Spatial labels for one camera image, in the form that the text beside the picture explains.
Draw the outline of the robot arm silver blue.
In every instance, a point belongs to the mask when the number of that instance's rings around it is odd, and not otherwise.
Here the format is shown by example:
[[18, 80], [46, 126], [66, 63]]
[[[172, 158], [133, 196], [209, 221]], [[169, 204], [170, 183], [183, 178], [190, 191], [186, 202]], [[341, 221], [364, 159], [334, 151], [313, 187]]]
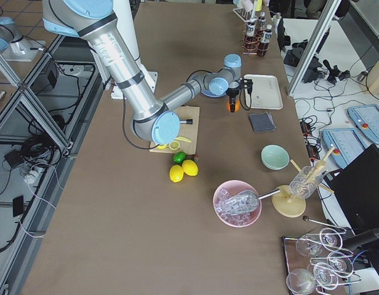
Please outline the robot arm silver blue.
[[10, 17], [0, 17], [0, 53], [10, 48], [15, 55], [24, 54], [23, 41], [23, 34], [18, 30], [14, 20]]
[[130, 49], [137, 39], [129, 4], [118, 1], [43, 1], [46, 30], [87, 41], [114, 79], [134, 114], [131, 130], [139, 138], [169, 144], [179, 134], [174, 112], [201, 92], [222, 96], [239, 84], [241, 58], [229, 54], [216, 73], [194, 74], [173, 92], [156, 99]]

